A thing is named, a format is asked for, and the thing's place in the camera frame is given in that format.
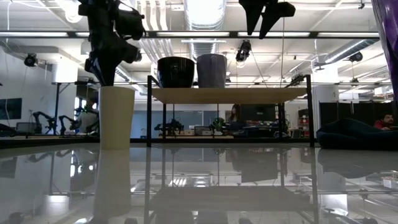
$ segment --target gray pot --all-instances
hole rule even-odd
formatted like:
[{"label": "gray pot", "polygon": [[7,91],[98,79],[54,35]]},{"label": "gray pot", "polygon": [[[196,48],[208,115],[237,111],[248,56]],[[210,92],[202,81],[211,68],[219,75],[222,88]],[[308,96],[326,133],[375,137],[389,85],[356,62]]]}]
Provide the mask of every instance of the gray pot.
[{"label": "gray pot", "polygon": [[227,59],[223,55],[205,54],[197,59],[199,88],[225,88]]}]

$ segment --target glossy table surface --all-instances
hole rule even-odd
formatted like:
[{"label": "glossy table surface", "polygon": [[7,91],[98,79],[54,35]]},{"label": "glossy table surface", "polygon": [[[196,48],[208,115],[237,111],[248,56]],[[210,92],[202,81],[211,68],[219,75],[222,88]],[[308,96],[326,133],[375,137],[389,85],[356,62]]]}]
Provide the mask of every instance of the glossy table surface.
[{"label": "glossy table surface", "polygon": [[144,223],[146,203],[159,224],[398,223],[398,152],[159,144],[149,179],[146,152],[98,143],[1,150],[0,223]]}]

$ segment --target red shirt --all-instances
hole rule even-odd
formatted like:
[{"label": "red shirt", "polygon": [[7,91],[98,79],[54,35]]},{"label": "red shirt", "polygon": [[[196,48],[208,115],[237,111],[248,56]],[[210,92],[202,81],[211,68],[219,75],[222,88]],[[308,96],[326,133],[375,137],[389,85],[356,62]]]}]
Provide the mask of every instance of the red shirt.
[{"label": "red shirt", "polygon": [[389,129],[391,129],[392,130],[392,128],[390,128],[390,124],[386,124],[386,123],[384,123],[383,121],[381,121],[381,120],[378,120],[378,121],[376,121],[375,123],[374,123],[374,125],[373,125],[375,128],[378,128],[378,129],[382,129],[382,128],[389,128]]}]

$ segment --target purple object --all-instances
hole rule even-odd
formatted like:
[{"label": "purple object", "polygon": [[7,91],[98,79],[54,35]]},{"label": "purple object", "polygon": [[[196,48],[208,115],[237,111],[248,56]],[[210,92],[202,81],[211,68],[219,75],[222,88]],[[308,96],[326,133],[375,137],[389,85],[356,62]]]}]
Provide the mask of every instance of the purple object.
[{"label": "purple object", "polygon": [[372,5],[398,105],[398,0],[372,0]]}]

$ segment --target ventilation duct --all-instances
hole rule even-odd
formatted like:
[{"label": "ventilation duct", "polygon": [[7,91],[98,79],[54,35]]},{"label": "ventilation duct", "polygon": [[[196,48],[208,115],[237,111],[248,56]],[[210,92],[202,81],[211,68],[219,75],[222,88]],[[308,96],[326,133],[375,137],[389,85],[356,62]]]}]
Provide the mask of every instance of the ventilation duct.
[{"label": "ventilation duct", "polygon": [[[185,0],[185,22],[188,30],[221,30],[225,17],[226,0]],[[194,60],[203,54],[215,54],[217,44],[191,43]]]},{"label": "ventilation duct", "polygon": [[335,63],[349,56],[359,52],[370,45],[375,44],[379,40],[352,40],[348,44],[340,47],[339,49],[335,50],[334,52],[326,55],[325,63]]}]

